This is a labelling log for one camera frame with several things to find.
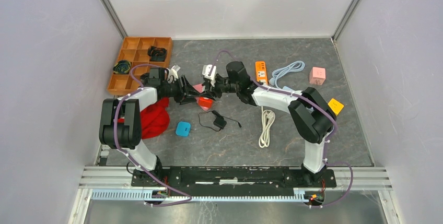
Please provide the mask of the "red cube socket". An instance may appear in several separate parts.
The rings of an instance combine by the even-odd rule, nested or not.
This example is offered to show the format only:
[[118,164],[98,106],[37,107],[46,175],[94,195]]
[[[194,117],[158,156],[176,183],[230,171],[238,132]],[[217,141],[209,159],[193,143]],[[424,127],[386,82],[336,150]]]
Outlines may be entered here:
[[199,97],[197,99],[197,104],[204,110],[204,111],[208,111],[212,105],[213,105],[213,100],[206,98],[206,97]]

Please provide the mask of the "blue plug adapter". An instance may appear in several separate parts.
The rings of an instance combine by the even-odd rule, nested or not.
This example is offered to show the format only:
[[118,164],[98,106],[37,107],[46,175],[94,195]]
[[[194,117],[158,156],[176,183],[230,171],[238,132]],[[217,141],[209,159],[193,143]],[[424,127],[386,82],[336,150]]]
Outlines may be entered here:
[[181,137],[188,137],[191,131],[191,123],[180,121],[177,124],[176,135]]

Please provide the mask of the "pink triangular power strip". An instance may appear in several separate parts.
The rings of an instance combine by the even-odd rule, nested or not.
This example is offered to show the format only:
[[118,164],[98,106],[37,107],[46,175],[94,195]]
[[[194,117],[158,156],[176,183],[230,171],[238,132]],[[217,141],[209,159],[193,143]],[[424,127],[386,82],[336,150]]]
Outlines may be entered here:
[[202,93],[204,91],[204,87],[202,84],[193,85],[193,88],[197,90],[199,93]]

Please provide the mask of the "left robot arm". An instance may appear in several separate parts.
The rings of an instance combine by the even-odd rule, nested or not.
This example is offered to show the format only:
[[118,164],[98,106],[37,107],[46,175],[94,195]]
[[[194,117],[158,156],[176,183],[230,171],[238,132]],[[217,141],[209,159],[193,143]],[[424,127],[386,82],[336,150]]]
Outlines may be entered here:
[[141,112],[163,98],[173,98],[176,103],[187,104],[201,95],[186,79],[171,70],[152,66],[136,82],[139,87],[117,99],[102,103],[99,141],[124,154],[136,169],[144,171],[144,179],[151,186],[164,180],[160,161],[142,141]]

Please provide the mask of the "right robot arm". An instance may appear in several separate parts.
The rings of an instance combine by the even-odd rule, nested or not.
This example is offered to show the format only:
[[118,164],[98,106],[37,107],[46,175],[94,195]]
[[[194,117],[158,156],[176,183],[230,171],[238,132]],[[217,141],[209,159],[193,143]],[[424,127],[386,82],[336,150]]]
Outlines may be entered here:
[[241,61],[227,64],[228,76],[222,77],[215,65],[205,65],[202,96],[220,98],[225,93],[234,93],[245,104],[268,107],[291,115],[295,128],[305,140],[305,157],[301,165],[302,181],[307,186],[316,186],[327,169],[325,143],[337,129],[336,115],[328,103],[313,88],[290,92],[254,81]]

